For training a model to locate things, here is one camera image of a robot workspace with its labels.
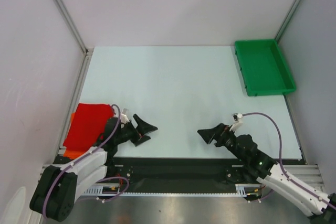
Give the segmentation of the red t-shirt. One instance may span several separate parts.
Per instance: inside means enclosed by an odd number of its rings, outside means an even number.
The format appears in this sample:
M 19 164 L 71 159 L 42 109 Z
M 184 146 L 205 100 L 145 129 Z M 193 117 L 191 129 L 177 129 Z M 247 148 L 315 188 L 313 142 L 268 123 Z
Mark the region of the red t-shirt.
M 80 119 L 81 151 L 86 152 L 103 132 L 107 120 L 114 116 L 114 111 L 108 104 L 79 103 L 75 113 Z

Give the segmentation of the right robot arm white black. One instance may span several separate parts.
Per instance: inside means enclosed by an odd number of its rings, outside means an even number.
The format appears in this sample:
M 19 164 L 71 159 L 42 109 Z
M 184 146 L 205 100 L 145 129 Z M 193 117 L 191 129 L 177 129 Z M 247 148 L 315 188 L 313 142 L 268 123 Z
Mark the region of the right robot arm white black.
M 335 223 L 335 193 L 328 195 L 296 178 L 281 162 L 259 150 L 251 135 L 236 136 L 230 126 L 223 123 L 197 133 L 206 144 L 215 141 L 216 147 L 227 148 L 242 161 L 245 181 L 258 181 L 277 192 L 299 208 L 310 223 Z

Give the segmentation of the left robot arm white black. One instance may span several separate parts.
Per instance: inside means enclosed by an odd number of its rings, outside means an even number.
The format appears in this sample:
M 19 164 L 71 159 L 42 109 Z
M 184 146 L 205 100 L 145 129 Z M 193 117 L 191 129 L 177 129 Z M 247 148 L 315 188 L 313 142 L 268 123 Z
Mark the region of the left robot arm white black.
M 158 130 L 137 114 L 132 121 L 122 114 L 107 120 L 94 145 L 79 157 L 63 165 L 47 166 L 29 203 L 30 210 L 58 222 L 64 221 L 78 198 L 93 184 L 128 179 L 119 176 L 113 162 L 118 146 L 130 141 L 135 146 L 150 140 Z

